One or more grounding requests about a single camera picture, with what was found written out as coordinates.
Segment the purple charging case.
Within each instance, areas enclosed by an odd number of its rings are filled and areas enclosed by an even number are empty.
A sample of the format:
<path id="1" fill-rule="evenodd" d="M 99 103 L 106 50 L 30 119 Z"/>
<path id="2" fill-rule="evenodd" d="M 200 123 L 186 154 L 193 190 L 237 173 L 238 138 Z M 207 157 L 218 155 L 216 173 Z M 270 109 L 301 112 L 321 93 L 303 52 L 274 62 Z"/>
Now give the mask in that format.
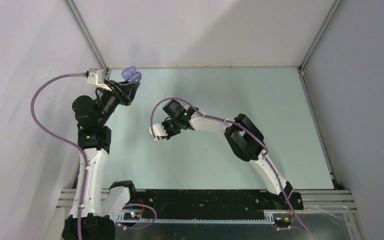
<path id="1" fill-rule="evenodd" d="M 142 79 L 142 73 L 137 70 L 136 66 L 129 66 L 121 72 L 121 77 L 125 82 L 140 82 Z"/>

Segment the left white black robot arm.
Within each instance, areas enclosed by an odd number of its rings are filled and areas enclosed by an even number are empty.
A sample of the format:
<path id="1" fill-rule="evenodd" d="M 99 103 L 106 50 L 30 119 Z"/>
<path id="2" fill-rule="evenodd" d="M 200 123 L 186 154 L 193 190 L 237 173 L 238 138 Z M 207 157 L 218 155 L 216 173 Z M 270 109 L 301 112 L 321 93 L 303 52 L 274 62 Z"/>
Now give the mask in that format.
<path id="1" fill-rule="evenodd" d="M 64 240 L 115 239 L 116 221 L 123 207 L 133 208 L 138 202 L 132 181 L 113 183 L 105 200 L 102 182 L 112 139 L 106 122 L 117 106 L 133 102 L 140 81 L 110 80 L 105 85 L 106 89 L 96 88 L 95 99 L 81 95 L 72 103 L 80 156 L 75 198 L 61 234 Z"/>

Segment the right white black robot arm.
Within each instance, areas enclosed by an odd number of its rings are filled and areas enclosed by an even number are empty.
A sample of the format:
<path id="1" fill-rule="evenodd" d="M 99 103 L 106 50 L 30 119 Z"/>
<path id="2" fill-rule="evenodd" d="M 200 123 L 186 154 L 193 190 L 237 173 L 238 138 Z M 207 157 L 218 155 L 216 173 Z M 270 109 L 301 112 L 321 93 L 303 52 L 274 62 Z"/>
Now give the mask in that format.
<path id="1" fill-rule="evenodd" d="M 240 113 L 234 118 L 214 116 L 175 97 L 167 98 L 163 111 L 167 118 L 161 123 L 151 123 L 148 129 L 155 142 L 169 140 L 185 130 L 223 135 L 234 155 L 250 163 L 262 178 L 271 193 L 271 204 L 277 209 L 290 204 L 294 188 L 275 167 L 263 134 L 245 114 Z"/>

